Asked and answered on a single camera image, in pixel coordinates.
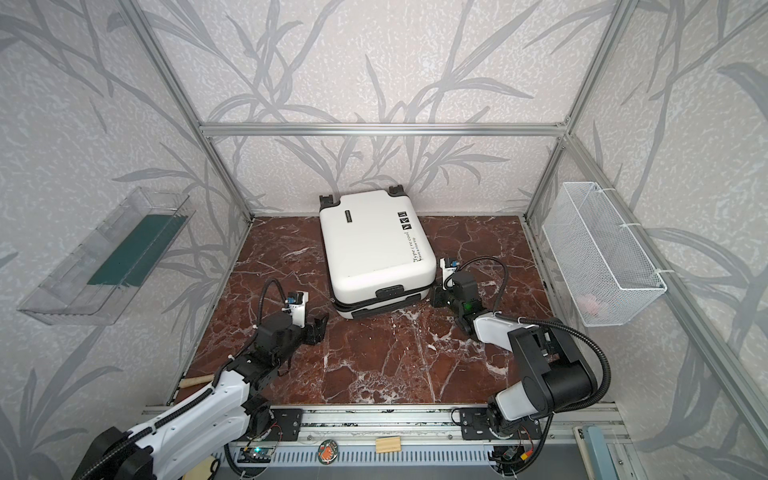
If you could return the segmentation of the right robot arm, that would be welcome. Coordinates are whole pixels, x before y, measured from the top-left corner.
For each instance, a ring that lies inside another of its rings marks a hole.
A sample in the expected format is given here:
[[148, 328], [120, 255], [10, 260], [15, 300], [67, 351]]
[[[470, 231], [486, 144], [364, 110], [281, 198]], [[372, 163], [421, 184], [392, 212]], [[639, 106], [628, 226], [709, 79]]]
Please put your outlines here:
[[[471, 264], [490, 261], [502, 268], [502, 284], [494, 305], [483, 304]], [[480, 417], [466, 421], [466, 437], [507, 439], [541, 419], [578, 411], [600, 402], [612, 380], [610, 363], [600, 346], [583, 332], [557, 318], [510, 317], [499, 311], [509, 273], [495, 257], [465, 263], [439, 261], [442, 279], [434, 284], [431, 304], [448, 308], [457, 326], [471, 339], [513, 355], [519, 380], [491, 395]]]

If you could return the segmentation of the black and white suitcase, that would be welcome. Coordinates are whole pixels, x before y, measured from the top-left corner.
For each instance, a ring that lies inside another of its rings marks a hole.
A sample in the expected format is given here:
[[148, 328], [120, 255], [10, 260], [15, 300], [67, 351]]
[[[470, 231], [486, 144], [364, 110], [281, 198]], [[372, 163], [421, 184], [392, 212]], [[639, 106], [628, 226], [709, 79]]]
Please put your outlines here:
[[319, 198], [332, 305], [360, 320], [415, 305], [428, 296], [437, 259], [401, 185]]

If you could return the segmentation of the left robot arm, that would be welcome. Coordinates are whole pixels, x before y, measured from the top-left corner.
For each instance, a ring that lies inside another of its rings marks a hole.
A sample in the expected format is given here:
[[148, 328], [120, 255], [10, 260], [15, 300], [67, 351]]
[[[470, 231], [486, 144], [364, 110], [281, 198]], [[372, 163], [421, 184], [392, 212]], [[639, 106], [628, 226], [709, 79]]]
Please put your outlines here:
[[218, 448], [260, 438], [278, 426], [263, 390], [302, 346], [324, 340], [328, 314], [309, 319], [308, 293], [280, 294], [283, 306], [259, 314], [253, 335], [204, 388], [127, 431], [111, 427], [88, 447], [77, 479], [180, 479]]

